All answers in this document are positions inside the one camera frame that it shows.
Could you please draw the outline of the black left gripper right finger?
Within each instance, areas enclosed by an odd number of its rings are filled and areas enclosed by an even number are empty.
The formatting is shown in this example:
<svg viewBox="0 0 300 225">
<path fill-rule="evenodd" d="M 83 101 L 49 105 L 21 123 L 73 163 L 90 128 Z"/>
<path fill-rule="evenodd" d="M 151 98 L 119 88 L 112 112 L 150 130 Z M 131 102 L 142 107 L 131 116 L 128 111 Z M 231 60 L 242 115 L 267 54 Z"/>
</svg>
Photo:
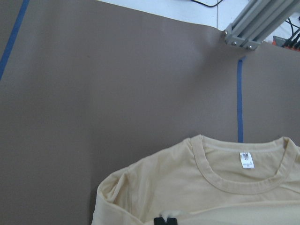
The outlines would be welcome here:
<svg viewBox="0 0 300 225">
<path fill-rule="evenodd" d="M 167 225 L 178 225 L 177 218 L 168 217 L 166 224 Z"/>
</svg>

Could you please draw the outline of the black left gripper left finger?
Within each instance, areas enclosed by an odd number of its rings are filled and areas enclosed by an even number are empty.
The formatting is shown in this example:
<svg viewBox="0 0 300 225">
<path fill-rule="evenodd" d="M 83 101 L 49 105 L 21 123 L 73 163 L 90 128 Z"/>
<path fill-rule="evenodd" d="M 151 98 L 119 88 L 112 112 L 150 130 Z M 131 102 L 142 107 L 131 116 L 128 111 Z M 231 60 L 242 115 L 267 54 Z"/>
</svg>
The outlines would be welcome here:
<svg viewBox="0 0 300 225">
<path fill-rule="evenodd" d="M 156 217 L 153 220 L 154 225 L 165 225 L 165 220 L 162 217 Z"/>
</svg>

